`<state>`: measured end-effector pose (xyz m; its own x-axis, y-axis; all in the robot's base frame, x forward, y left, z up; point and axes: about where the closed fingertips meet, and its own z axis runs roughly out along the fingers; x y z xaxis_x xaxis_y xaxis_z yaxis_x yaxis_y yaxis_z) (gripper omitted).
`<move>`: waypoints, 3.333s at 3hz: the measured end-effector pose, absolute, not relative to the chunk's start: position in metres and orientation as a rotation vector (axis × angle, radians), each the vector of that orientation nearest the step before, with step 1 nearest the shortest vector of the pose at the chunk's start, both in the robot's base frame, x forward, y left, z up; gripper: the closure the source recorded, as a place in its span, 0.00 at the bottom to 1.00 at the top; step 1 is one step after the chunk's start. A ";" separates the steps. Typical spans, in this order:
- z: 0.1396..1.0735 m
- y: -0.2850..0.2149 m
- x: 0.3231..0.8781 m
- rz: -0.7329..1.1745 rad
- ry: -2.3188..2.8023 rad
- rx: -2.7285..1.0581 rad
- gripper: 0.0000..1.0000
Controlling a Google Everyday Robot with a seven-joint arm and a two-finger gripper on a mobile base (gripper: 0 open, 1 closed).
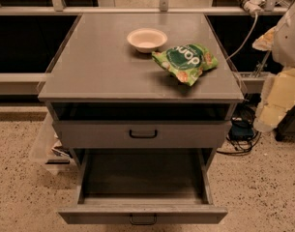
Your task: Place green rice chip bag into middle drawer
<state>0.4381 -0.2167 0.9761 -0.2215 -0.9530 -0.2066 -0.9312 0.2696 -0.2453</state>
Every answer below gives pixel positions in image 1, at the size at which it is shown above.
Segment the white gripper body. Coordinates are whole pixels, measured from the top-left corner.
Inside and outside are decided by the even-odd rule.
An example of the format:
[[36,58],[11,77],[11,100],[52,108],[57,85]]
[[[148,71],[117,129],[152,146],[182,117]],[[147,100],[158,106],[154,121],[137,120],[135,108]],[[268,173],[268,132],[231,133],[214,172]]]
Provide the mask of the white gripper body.
[[295,67],[295,2],[275,28],[272,56],[285,67]]

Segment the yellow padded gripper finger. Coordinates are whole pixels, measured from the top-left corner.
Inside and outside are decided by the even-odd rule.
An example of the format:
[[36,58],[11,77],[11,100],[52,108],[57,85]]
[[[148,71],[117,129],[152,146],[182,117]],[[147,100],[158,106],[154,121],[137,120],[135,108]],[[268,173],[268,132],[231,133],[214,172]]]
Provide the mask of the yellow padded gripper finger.
[[295,68],[285,68],[268,76],[255,111],[254,128],[260,132],[275,129],[295,105]]
[[270,51],[274,43],[276,27],[270,28],[252,43],[252,47],[260,51]]

